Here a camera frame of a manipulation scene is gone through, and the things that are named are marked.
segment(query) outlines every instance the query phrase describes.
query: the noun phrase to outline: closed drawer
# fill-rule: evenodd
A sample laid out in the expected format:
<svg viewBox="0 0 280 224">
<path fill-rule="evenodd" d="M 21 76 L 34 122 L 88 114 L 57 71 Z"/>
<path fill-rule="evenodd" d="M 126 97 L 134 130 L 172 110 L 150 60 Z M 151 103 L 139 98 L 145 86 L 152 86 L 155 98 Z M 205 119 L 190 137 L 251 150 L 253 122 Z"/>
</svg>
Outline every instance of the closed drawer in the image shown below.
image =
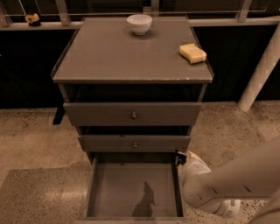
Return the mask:
<svg viewBox="0 0 280 224">
<path fill-rule="evenodd" d="M 174 152 L 190 143 L 189 136 L 80 136 L 84 151 Z"/>
<path fill-rule="evenodd" d="M 65 103 L 74 126 L 193 126 L 199 102 Z"/>
</svg>

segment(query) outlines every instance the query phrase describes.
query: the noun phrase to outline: drawer knob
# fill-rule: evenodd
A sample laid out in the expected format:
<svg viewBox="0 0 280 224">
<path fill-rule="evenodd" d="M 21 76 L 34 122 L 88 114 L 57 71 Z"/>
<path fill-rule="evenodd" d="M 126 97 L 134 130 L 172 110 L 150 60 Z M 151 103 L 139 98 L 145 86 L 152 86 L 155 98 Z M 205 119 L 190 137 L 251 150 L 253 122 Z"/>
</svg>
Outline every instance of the drawer knob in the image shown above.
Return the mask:
<svg viewBox="0 0 280 224">
<path fill-rule="evenodd" d="M 130 117 L 131 117 L 131 119 L 135 120 L 138 118 L 138 115 L 137 115 L 137 113 L 133 112 Z"/>
<path fill-rule="evenodd" d="M 138 148 L 138 143 L 134 143 L 133 148 Z"/>
</svg>

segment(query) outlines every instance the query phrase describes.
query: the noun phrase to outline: cabinet top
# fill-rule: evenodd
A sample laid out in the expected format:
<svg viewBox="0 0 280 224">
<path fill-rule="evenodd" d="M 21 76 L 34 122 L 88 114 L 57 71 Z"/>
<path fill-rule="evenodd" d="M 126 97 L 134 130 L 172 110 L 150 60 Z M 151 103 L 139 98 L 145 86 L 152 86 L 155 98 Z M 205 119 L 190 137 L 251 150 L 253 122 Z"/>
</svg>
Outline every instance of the cabinet top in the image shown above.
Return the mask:
<svg viewBox="0 0 280 224">
<path fill-rule="evenodd" d="M 185 17 L 154 17 L 143 36 L 126 17 L 87 17 L 53 76 L 57 83 L 210 83 L 207 61 L 179 54 L 197 43 Z"/>
</svg>

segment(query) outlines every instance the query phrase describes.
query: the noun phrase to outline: black wall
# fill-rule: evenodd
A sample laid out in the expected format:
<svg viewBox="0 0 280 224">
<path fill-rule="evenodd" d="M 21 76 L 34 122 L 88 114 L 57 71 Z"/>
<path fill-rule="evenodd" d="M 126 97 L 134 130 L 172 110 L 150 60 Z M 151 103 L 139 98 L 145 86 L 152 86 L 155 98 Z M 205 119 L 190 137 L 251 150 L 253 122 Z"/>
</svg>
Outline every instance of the black wall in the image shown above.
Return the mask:
<svg viewBox="0 0 280 224">
<path fill-rule="evenodd" d="M 205 102 L 239 101 L 275 29 L 274 25 L 194 28 L 214 72 Z M 275 71 L 271 79 L 279 86 L 277 76 Z M 274 91 L 268 87 L 258 99 L 268 100 L 274 95 L 280 100 Z"/>
<path fill-rule="evenodd" d="M 0 32 L 0 108 L 58 107 L 51 72 L 74 31 Z"/>
<path fill-rule="evenodd" d="M 195 32 L 214 71 L 205 102 L 238 101 L 276 27 L 197 27 Z M 74 31 L 0 32 L 0 108 L 62 105 L 51 72 Z M 280 100 L 280 63 L 258 100 Z"/>
</svg>

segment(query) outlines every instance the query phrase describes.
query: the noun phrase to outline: floor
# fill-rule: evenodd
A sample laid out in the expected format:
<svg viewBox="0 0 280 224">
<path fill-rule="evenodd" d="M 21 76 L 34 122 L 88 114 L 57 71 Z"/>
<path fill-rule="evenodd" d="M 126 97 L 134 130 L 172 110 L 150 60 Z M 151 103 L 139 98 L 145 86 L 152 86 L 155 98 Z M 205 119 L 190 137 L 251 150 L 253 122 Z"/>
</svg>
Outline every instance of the floor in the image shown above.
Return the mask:
<svg viewBox="0 0 280 224">
<path fill-rule="evenodd" d="M 84 213 L 90 164 L 65 115 L 55 108 L 0 110 L 1 223 L 73 223 Z M 234 102 L 203 103 L 190 151 L 211 169 L 280 135 L 280 101 L 255 102 L 244 113 Z M 265 200 L 244 200 L 225 220 L 186 207 L 193 223 L 247 223 Z"/>
</svg>

